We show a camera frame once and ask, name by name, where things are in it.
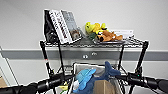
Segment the wall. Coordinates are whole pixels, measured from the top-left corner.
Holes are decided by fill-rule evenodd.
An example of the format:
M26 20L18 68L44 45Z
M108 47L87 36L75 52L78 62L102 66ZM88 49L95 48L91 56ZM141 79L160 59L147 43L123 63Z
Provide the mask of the wall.
M167 56L167 5L167 0L0 0L0 46L6 51L41 51L39 41L45 40L43 10L63 9L74 13L83 32L88 21L106 23L108 29L131 29L137 39L149 41L147 51L166 52ZM168 79L165 73L167 61L157 60L144 61L144 75ZM57 70L59 61L51 62ZM27 85L47 78L42 58L11 59L9 63L19 84ZM134 71L136 63L125 62L124 66L128 71ZM153 94L148 89L136 87L135 94L142 92Z
M43 10L72 11L76 23L106 23L109 29L132 29L149 40L149 50L167 51L167 0L1 0L0 45L3 49L39 49L43 36Z

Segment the metal shelf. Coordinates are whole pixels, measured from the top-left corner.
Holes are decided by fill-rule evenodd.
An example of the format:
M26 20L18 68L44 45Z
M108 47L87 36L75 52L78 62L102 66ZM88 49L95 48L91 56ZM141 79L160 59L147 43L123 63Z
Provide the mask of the metal shelf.
M45 47L58 47L58 43L45 43ZM135 39L134 37L129 37L124 39L123 43L99 43L95 40L90 40L89 38L82 38L72 44L60 44L61 47L79 47L79 48L141 48L143 41Z

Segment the white wall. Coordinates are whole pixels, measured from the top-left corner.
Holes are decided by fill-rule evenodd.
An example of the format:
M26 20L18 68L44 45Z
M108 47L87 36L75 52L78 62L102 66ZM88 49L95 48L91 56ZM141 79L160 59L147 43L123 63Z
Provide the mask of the white wall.
M1 0L0 45L3 49L39 49L43 35L43 10L72 11L84 31L90 21L109 29L133 29L135 37L149 40L148 50L167 51L167 0Z

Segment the box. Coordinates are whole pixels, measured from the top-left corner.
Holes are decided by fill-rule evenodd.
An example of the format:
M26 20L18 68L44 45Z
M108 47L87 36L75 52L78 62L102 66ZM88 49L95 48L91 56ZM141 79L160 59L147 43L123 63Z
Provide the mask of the box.
M3 77L0 77L0 88L4 88L4 87L7 87Z
M89 63L74 63L73 64L73 72L74 74L78 74L83 69L96 69L96 72L94 73L95 77L99 77L104 73L104 65L97 65L97 64L89 64ZM75 77L73 77L72 82L70 84L69 90L67 94L74 94L72 93L73 83L75 81ZM96 94L122 94L118 80L117 79L110 79L110 82L112 86L115 87L114 93L96 93Z
M115 89L110 82L98 80L94 83L93 94L115 94Z

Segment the black grip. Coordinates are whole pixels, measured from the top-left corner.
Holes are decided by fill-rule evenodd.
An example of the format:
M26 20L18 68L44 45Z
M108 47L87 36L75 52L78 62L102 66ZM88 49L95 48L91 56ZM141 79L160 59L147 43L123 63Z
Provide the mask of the black grip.
M168 93L168 80L157 79L158 88L165 93Z

